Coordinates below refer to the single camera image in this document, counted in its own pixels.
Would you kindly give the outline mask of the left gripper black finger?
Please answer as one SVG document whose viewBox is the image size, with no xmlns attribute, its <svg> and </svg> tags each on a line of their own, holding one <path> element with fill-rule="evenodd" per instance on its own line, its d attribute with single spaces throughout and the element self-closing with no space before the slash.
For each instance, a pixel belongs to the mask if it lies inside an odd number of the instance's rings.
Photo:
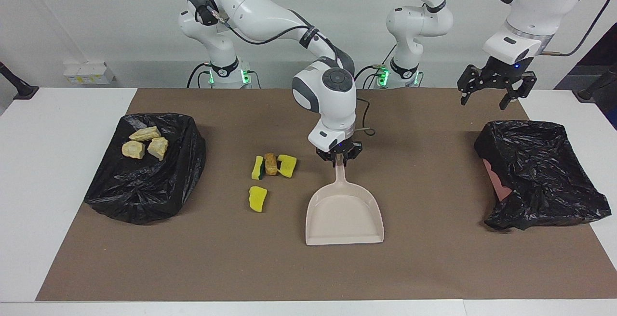
<svg viewBox="0 0 617 316">
<path fill-rule="evenodd" d="M 474 65 L 468 65 L 457 81 L 457 88 L 461 93 L 460 103 L 466 105 L 471 94 L 483 89 L 481 81 L 482 68 L 477 68 Z"/>
<path fill-rule="evenodd" d="M 516 89 L 512 86 L 512 83 L 516 83 L 515 81 L 507 81 L 505 83 L 504 88 L 506 90 L 506 94 L 499 103 L 499 108 L 501 110 L 507 109 L 511 101 L 528 97 L 537 81 L 537 77 L 533 71 L 529 71 L 522 74 L 520 81 L 522 81 L 522 83 Z"/>
</svg>

